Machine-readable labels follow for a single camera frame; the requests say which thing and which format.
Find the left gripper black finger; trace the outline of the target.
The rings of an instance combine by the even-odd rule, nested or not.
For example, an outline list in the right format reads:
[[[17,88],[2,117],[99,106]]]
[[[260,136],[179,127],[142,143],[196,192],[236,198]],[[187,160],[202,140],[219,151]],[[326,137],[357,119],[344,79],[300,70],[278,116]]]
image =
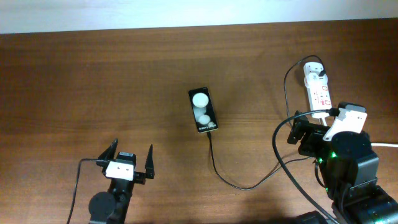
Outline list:
[[[118,139],[114,139],[110,146],[103,151],[97,158],[98,161],[109,161],[114,159],[116,148],[118,146]]]
[[[155,177],[155,169],[154,169],[154,161],[153,161],[153,145],[151,144],[149,147],[146,164],[146,178],[147,179],[154,179]]]

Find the black Samsung Galaxy phone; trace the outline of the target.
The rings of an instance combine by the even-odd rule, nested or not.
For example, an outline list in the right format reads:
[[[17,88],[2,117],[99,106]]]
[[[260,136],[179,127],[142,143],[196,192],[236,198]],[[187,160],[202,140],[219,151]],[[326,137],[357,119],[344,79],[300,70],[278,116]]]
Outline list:
[[[197,131],[206,133],[218,129],[218,122],[207,87],[188,91]]]

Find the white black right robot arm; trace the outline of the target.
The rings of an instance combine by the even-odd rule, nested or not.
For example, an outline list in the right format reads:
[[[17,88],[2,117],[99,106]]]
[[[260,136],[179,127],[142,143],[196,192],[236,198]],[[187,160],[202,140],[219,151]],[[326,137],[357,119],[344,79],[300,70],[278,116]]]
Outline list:
[[[288,143],[316,159],[333,211],[346,223],[397,223],[397,202],[377,184],[379,157],[363,131],[367,114],[333,109],[330,127],[295,113]]]

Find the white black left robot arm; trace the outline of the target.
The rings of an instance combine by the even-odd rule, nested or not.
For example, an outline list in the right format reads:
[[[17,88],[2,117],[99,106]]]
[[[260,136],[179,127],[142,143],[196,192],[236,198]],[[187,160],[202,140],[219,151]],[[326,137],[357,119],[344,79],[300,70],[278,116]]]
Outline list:
[[[145,171],[136,171],[136,155],[116,152],[118,140],[97,158],[96,165],[102,168],[103,175],[109,179],[108,190],[94,195],[88,205],[90,224],[123,224],[136,184],[144,185],[147,179],[155,177],[153,146],[149,147]]]

